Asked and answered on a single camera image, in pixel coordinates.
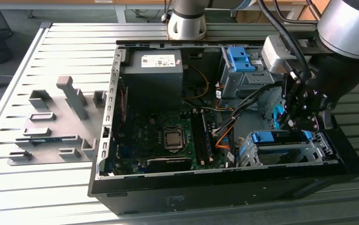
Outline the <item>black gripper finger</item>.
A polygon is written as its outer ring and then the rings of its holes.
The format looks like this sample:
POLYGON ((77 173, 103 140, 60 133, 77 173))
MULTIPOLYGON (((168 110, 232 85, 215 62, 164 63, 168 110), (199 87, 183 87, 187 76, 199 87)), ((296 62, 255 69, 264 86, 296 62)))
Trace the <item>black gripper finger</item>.
POLYGON ((312 115, 308 111, 310 92, 302 79, 299 78, 298 70, 292 70, 283 76, 281 98, 284 102, 284 113, 280 116, 280 128, 295 128, 295 117, 299 115, 312 115))
POLYGON ((322 130, 323 119, 316 115, 299 115, 295 117, 295 128, 300 130, 322 130))

